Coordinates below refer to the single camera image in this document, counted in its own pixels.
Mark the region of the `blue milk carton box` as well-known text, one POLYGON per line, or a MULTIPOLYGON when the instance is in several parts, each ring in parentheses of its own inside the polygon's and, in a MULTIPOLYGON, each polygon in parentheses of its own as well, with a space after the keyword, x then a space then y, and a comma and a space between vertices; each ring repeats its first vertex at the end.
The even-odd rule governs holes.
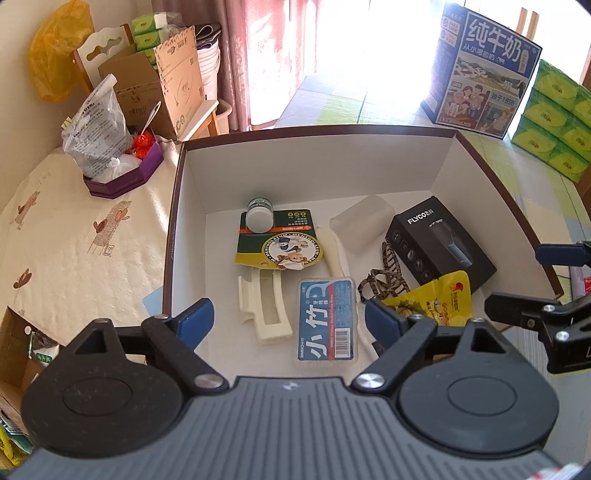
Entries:
POLYGON ((422 101, 435 124, 503 138, 527 92, 542 48, 464 6, 441 17, 429 93, 422 101))

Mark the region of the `cream bedspread with animals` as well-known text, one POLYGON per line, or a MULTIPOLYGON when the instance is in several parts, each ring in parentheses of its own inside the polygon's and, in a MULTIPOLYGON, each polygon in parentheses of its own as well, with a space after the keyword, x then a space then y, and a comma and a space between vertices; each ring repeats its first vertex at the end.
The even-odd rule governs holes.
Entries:
POLYGON ((1 213, 1 307, 65 345, 91 320, 137 325, 160 311, 180 147, 142 186, 110 200, 89 194, 55 149, 1 213))

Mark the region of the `white feather hair clip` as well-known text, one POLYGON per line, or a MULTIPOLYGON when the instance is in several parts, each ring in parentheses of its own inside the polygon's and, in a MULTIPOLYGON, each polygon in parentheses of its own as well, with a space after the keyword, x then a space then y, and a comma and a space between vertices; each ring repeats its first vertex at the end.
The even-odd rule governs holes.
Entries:
MULTIPOLYGON (((329 274, 334 278, 352 279, 349 271, 349 261, 346 258, 346 250, 342 246, 341 240, 330 227, 320 226, 317 228, 318 243, 322 247, 322 255, 329 268, 329 274)), ((365 321, 361 314, 365 312, 360 300, 359 292, 356 291, 356 284, 353 284, 353 296, 355 297, 355 306, 353 310, 356 313, 356 344, 360 355, 364 354, 370 361, 377 360, 378 355, 373 346, 373 336, 370 335, 365 321)))

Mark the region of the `blue toothpick box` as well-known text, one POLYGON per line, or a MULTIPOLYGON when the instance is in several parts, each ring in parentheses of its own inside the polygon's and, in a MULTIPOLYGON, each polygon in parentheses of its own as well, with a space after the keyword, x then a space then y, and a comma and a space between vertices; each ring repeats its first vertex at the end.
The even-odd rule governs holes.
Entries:
POLYGON ((356 357, 355 284, 349 278, 298 285, 297 360, 329 363, 356 357))

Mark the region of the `leopard print hair clip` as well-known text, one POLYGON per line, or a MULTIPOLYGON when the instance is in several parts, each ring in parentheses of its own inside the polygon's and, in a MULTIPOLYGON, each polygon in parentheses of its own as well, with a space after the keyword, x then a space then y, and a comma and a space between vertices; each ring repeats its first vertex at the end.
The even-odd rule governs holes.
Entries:
POLYGON ((411 291, 404 279, 402 267, 391 242, 385 240, 382 243, 381 269, 372 269, 360 285, 358 293, 362 303, 372 299, 384 300, 399 297, 411 291))

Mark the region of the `green tissue pack stack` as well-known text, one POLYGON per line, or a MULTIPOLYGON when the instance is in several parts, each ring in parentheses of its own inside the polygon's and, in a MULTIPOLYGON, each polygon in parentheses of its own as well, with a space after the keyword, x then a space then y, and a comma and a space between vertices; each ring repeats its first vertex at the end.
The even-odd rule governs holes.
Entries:
POLYGON ((590 167, 590 91, 541 60, 511 142, 579 182, 590 167))

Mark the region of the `green yellow card package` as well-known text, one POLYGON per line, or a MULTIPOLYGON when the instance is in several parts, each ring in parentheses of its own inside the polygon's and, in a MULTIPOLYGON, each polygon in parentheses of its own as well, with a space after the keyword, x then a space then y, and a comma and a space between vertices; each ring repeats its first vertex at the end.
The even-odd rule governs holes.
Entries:
POLYGON ((301 271, 322 259, 322 247, 310 210, 274 210, 273 227, 263 233, 250 230, 246 216, 246 212, 240 216, 235 264, 301 271))

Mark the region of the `brown cardboard box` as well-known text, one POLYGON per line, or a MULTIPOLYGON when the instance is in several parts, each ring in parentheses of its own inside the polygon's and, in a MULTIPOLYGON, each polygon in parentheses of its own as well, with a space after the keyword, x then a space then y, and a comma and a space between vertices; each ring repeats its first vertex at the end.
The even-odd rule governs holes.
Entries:
POLYGON ((180 140, 205 101, 194 28, 180 30, 156 46, 153 53, 155 65, 144 53, 136 52, 113 57, 98 71, 102 77, 112 74, 116 78, 115 95, 129 126, 143 126, 155 104, 160 103, 152 130, 180 140))

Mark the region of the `red small packet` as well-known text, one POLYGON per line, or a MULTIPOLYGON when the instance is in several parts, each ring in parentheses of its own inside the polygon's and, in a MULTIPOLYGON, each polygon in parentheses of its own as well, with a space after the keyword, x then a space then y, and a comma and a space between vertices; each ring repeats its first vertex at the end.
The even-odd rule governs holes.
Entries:
POLYGON ((583 277, 576 282, 576 292, 579 296, 587 296, 591 294, 591 278, 583 277))

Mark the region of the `yellow plastic bag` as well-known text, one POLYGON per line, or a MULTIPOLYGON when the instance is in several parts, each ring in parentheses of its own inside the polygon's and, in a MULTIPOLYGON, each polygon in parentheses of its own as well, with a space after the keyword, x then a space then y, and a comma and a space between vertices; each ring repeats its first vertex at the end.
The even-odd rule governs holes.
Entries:
POLYGON ((93 32, 90 6, 80 0, 61 5, 37 30, 27 61, 32 84, 44 102, 62 102, 76 87, 70 55, 93 32))

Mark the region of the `black shaver box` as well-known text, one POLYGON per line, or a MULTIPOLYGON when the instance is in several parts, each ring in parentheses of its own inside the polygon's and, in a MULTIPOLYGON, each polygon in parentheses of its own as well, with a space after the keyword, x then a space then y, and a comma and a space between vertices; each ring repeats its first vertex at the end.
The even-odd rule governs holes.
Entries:
POLYGON ((421 285, 462 270, 476 291, 497 272, 478 243, 435 196, 394 215, 386 240, 421 285))

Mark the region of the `checked pastel tablecloth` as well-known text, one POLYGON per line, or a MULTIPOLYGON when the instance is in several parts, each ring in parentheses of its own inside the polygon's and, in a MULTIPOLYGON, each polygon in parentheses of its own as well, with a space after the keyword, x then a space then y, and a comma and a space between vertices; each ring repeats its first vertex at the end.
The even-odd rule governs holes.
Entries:
MULTIPOLYGON (((417 94, 386 97, 368 87, 308 76, 276 122, 280 127, 359 123, 428 126, 431 121, 417 94)), ((590 219, 573 182, 508 138, 475 133, 466 137, 503 182, 541 242, 589 239, 590 219)), ((585 464, 590 460, 590 373, 547 374, 545 378, 560 401, 547 449, 562 463, 585 464)))

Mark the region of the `white wooden chair back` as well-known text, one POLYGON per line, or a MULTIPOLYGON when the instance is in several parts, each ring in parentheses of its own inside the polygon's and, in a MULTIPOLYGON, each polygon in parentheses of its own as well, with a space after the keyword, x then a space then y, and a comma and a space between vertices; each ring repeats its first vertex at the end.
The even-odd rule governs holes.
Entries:
POLYGON ((101 81, 98 67, 133 44, 127 23, 118 27, 105 27, 89 35, 84 43, 70 54, 82 90, 87 94, 91 93, 101 81))

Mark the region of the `yellow snack packet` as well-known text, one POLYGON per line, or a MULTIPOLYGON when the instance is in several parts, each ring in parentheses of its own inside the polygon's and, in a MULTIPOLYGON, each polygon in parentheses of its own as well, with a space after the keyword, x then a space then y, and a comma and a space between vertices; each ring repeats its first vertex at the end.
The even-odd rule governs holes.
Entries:
POLYGON ((465 326, 473 317, 472 292, 468 274, 459 270, 448 273, 383 303, 399 314, 413 314, 434 319, 441 326, 465 326))

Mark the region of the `small silver lid jar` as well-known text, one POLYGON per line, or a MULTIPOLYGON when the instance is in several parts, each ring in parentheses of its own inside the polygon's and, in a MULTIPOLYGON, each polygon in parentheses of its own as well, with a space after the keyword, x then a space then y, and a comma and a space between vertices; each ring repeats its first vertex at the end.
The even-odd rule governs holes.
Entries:
POLYGON ((273 203, 264 197, 249 201, 245 212, 245 227, 253 233, 263 234, 273 228, 273 203))

